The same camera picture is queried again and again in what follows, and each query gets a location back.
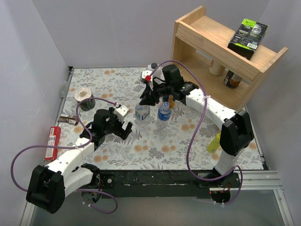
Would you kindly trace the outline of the clear water bottle white-blue label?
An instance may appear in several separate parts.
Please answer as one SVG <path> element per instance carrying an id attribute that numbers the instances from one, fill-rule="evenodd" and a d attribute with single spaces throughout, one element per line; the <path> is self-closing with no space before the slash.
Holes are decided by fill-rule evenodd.
<path id="1" fill-rule="evenodd" d="M 135 119 L 137 122 L 146 122 L 150 116 L 150 106 L 139 105 L 135 106 Z"/>

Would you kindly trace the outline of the orange juice bottle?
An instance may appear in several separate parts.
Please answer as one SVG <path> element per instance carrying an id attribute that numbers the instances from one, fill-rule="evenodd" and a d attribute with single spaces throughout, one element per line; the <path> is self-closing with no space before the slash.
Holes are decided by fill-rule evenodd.
<path id="1" fill-rule="evenodd" d="M 174 108 L 175 100 L 174 100 L 174 97 L 172 95 L 168 96 L 168 103 L 169 103 L 169 108 Z"/>

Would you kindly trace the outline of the blue label water bottle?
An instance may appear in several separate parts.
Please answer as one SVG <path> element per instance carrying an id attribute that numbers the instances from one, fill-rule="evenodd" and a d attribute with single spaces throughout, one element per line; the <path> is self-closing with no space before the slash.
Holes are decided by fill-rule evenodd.
<path id="1" fill-rule="evenodd" d="M 157 127 L 159 129 L 164 129 L 167 124 L 168 120 L 170 119 L 171 116 L 171 109 L 166 108 L 163 106 L 163 104 L 158 108 L 158 114 L 157 114 Z"/>

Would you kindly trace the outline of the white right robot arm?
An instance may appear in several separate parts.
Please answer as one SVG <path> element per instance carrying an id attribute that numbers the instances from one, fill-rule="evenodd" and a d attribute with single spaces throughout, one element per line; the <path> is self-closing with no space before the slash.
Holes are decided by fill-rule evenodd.
<path id="1" fill-rule="evenodd" d="M 230 181 L 229 173 L 233 171 L 241 151 L 254 139 L 248 112 L 236 112 L 218 103 L 196 84 L 185 81 L 174 64 L 163 67 L 162 72 L 163 80 L 154 76 L 153 71 L 142 72 L 141 82 L 146 87 L 140 97 L 140 104 L 155 106 L 160 98 L 172 95 L 175 100 L 197 110 L 214 122 L 221 130 L 222 152 L 214 166 L 213 183 L 218 187 L 226 186 Z"/>

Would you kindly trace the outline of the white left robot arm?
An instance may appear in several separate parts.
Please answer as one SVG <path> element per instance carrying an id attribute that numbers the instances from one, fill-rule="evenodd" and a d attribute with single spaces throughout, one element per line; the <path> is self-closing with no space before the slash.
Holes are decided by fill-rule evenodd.
<path id="1" fill-rule="evenodd" d="M 99 169 L 81 162 L 91 155 L 105 140 L 114 134 L 125 140 L 131 133 L 132 123 L 122 128 L 129 109 L 121 105 L 108 110 L 99 109 L 92 122 L 87 124 L 77 139 L 75 149 L 66 151 L 46 166 L 34 168 L 26 194 L 26 200 L 53 214 L 62 206 L 65 198 L 81 188 L 96 188 L 100 183 Z"/>

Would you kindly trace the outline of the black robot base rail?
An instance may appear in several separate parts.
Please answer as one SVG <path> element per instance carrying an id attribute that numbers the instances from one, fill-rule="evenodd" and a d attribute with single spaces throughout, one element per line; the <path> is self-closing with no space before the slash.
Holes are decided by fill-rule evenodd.
<path id="1" fill-rule="evenodd" d="M 213 180 L 216 175 L 208 170 L 195 170 L 194 174 L 206 181 L 187 170 L 101 170 L 91 186 L 83 187 L 81 198 L 94 204 L 106 198 L 101 194 L 105 192 L 116 198 L 196 197 L 228 202 L 231 189 L 241 185 L 237 172 L 217 181 Z"/>

